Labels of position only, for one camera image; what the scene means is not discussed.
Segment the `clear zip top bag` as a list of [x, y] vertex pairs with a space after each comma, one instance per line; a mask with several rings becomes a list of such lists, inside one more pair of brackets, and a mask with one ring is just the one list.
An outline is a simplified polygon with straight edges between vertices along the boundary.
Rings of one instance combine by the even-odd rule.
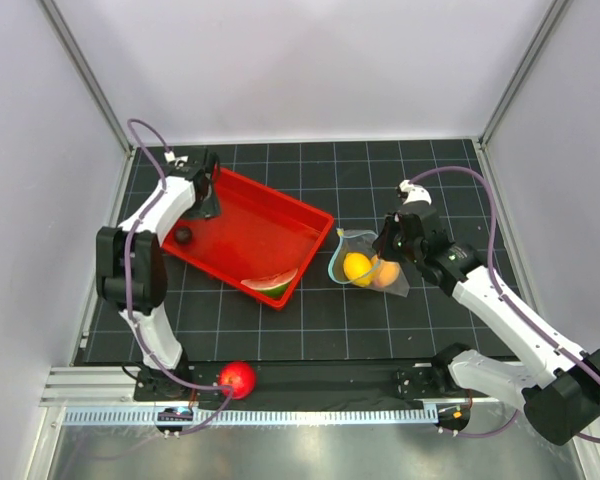
[[407, 297], [410, 285], [401, 265], [381, 259], [373, 248], [378, 235], [370, 230], [336, 229], [338, 245], [328, 265], [330, 279], [339, 285]]

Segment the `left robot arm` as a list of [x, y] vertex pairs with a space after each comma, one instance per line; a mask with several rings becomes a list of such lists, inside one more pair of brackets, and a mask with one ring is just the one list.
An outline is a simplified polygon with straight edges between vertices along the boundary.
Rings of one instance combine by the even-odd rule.
[[189, 360], [166, 312], [162, 245], [181, 218], [220, 214], [214, 187], [219, 156], [194, 147], [182, 156], [168, 150], [164, 157], [165, 166], [150, 159], [159, 179], [148, 198], [118, 226], [96, 235], [97, 294], [125, 320], [142, 352], [138, 401], [183, 400], [192, 392]]

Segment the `red apple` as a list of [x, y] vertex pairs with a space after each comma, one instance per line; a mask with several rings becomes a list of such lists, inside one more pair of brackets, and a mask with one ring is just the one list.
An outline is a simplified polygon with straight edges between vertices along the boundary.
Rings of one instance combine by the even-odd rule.
[[256, 371], [244, 361], [234, 361], [224, 366], [218, 377], [218, 385], [225, 396], [235, 400], [249, 396], [256, 386]]

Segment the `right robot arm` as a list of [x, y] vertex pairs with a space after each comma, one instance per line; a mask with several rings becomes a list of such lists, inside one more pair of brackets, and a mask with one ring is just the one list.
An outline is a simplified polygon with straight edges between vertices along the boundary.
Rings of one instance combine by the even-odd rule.
[[423, 279], [477, 315], [519, 360], [510, 365], [456, 344], [434, 358], [433, 389], [470, 389], [522, 412], [545, 440], [563, 445], [600, 417], [600, 349], [588, 353], [522, 301], [471, 246], [453, 241], [436, 209], [409, 202], [385, 218], [373, 247], [411, 262]]

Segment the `red plastic tray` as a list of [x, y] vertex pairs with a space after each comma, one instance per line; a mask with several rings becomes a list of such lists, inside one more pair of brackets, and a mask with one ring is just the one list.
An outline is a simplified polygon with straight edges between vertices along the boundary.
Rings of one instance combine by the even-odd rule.
[[[284, 309], [332, 230], [334, 217], [224, 167], [215, 191], [221, 214], [207, 220], [179, 219], [163, 250], [275, 310]], [[174, 241], [180, 226], [193, 232], [188, 245]], [[241, 284], [295, 268], [295, 279], [277, 299]]]

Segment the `yellow lemon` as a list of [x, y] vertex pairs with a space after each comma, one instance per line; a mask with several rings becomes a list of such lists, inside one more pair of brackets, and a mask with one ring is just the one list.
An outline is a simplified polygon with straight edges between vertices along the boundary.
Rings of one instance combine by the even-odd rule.
[[355, 286], [366, 288], [372, 283], [372, 262], [362, 253], [347, 253], [343, 261], [343, 272], [346, 280]]

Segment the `orange peach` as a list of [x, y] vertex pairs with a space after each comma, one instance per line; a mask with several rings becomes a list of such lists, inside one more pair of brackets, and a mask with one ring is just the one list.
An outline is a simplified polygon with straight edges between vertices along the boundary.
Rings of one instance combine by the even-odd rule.
[[401, 274], [401, 267], [396, 262], [372, 257], [372, 285], [378, 289], [386, 289], [396, 282]]

